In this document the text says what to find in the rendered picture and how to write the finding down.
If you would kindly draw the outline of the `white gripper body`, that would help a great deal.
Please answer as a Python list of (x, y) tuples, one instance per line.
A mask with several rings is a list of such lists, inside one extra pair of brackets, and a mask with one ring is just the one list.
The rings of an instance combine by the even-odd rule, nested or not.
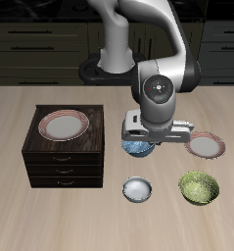
[(147, 141), (147, 142), (189, 142), (194, 125), (185, 121), (174, 121), (171, 131), (166, 129), (162, 133), (152, 133), (142, 125), (135, 129), (127, 130), (122, 123), (121, 139), (124, 141)]

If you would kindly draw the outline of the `blue bowl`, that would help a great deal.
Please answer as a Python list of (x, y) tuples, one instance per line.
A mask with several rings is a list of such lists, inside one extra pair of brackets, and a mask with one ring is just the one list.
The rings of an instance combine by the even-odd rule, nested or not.
[(152, 153), (155, 148), (154, 143), (150, 143), (147, 141), (122, 141), (121, 148), (136, 158), (144, 158)]

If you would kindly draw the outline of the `red rimmed white plate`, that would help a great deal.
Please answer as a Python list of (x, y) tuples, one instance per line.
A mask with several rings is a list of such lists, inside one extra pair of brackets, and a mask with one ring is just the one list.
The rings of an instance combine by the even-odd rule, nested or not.
[(224, 141), (207, 131), (193, 132), (190, 141), (184, 146), (192, 155), (208, 160), (219, 158), (226, 151)]
[(80, 137), (89, 127), (88, 118), (76, 110), (59, 110), (45, 116), (38, 125), (39, 133), (52, 141)]

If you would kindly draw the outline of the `green bowl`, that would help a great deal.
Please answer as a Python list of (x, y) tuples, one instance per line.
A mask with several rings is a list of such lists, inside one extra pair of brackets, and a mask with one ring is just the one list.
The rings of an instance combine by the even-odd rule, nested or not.
[(188, 172), (178, 182), (183, 197), (194, 205), (207, 205), (214, 201), (220, 192), (217, 181), (203, 172)]

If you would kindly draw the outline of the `small white fluted dish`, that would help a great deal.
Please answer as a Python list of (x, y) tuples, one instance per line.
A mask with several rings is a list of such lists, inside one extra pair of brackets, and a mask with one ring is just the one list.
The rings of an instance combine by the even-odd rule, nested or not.
[(122, 193), (132, 203), (143, 203), (152, 195), (152, 184), (141, 176), (132, 176), (123, 183)]

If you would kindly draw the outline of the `dark wooden cabinet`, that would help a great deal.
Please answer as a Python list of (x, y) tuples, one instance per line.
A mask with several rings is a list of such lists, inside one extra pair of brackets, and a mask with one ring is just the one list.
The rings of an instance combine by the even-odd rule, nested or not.
[[(52, 141), (38, 131), (40, 121), (58, 110), (77, 110), (89, 120), (76, 139)], [(102, 105), (37, 105), (22, 154), (32, 188), (101, 188), (104, 176), (104, 108)]]

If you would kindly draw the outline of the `dark kitchen cupboards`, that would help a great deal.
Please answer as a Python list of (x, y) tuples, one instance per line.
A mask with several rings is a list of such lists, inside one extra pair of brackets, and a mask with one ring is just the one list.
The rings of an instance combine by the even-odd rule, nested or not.
[[(234, 23), (203, 23), (194, 0), (169, 0), (200, 66), (198, 85), (234, 85)], [(0, 85), (85, 85), (79, 66), (105, 46), (87, 0), (0, 0)], [(146, 60), (173, 55), (165, 31), (128, 21), (128, 46)]]

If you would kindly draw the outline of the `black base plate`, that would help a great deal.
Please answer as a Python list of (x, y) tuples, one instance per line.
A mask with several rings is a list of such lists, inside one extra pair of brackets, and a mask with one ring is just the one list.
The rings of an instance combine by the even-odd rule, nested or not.
[(142, 53), (133, 53), (126, 57), (127, 64), (119, 56), (106, 57), (104, 53), (92, 53), (79, 66), (79, 77), (88, 86), (130, 86), (130, 72), (139, 62), (146, 58)]

